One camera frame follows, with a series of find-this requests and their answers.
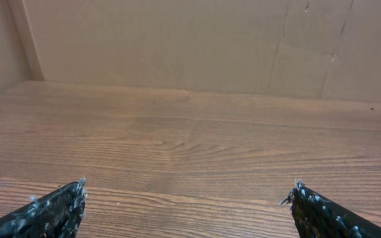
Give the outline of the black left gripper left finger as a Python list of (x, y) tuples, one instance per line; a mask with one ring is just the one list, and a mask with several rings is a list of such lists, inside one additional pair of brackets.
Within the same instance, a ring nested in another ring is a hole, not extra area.
[(0, 218), (0, 238), (75, 238), (85, 217), (85, 178), (60, 186), (53, 192)]

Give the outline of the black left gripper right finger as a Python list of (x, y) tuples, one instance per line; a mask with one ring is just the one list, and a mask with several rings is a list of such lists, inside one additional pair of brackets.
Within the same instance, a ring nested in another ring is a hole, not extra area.
[(381, 238), (381, 227), (311, 190), (301, 180), (281, 204), (291, 205), (300, 238)]

